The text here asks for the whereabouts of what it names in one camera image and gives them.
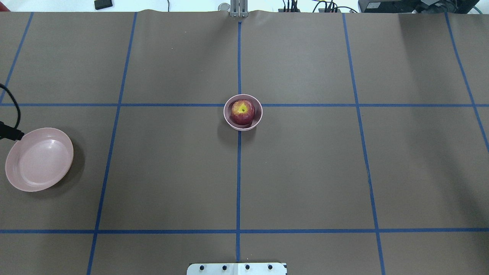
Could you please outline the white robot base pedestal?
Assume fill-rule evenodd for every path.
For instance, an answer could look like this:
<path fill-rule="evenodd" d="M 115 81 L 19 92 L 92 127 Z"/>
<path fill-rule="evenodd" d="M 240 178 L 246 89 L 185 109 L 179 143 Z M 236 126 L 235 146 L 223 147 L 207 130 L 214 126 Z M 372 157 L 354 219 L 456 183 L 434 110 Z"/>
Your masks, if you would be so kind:
<path fill-rule="evenodd" d="M 187 268 L 187 275 L 287 275 L 286 263 L 194 263 Z"/>

